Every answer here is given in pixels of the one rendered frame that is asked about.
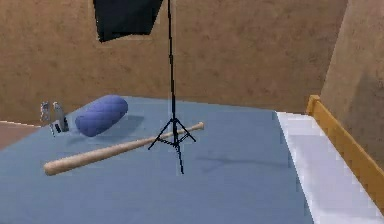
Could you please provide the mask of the blue bed with wooden frame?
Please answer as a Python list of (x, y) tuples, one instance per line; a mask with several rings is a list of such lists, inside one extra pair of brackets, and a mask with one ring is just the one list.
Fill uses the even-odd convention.
[[(384, 224), (384, 215), (309, 116), (130, 98), (107, 132), (42, 128), (0, 151), (0, 224)], [(47, 161), (154, 136), (176, 114), (203, 123), (56, 176)]]

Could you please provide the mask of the wooden baseball bat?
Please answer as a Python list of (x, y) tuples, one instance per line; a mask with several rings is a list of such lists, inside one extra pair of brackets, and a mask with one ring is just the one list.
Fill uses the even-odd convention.
[(85, 153), (80, 153), (68, 157), (64, 157), (58, 160), (47, 162), (44, 166), (44, 172), (47, 176), (57, 175), (63, 172), (67, 172), (79, 167), (86, 166), (91, 163), (99, 162), (113, 156), (134, 150), (148, 144), (152, 144), (155, 141), (165, 142), (166, 138), (173, 135), (172, 132), (161, 134), (159, 137), (149, 137), (144, 139), (138, 139), (110, 147), (96, 149)]

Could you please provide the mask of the blue bolster pillow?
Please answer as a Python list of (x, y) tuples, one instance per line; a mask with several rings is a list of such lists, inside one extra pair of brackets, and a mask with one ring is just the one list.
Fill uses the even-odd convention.
[(87, 137), (95, 137), (119, 122), (128, 108), (128, 103), (121, 96), (103, 96), (91, 102), (76, 117), (76, 128)]

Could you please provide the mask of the small grey box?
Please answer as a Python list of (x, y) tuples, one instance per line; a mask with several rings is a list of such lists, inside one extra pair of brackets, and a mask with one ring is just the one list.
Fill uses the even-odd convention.
[(49, 127), (53, 136), (56, 136), (59, 133), (64, 133), (69, 131), (68, 124), (65, 124), (63, 127), (61, 127), (58, 123), (53, 122), (49, 124)]

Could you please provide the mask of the grey bottle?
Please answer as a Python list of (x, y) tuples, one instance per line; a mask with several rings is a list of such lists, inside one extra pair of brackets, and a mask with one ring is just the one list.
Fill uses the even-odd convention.
[(50, 120), (50, 106), (49, 102), (42, 102), (40, 105), (40, 120), (49, 121)]
[(58, 102), (54, 102), (53, 109), (55, 111), (56, 119), (63, 122), (65, 120), (65, 113), (62, 106)]

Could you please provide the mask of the black photography umbrella on tripod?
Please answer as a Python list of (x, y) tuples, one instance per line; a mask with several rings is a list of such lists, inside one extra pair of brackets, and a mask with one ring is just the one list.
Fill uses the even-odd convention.
[(172, 36), (172, 0), (92, 0), (96, 20), (96, 32), (100, 43), (128, 36), (150, 35), (163, 1), (166, 1), (168, 27), (168, 62), (170, 74), (171, 114), (169, 121), (152, 141), (171, 145), (178, 155), (180, 172), (184, 164), (180, 144), (186, 139), (196, 139), (176, 116), (174, 54)]

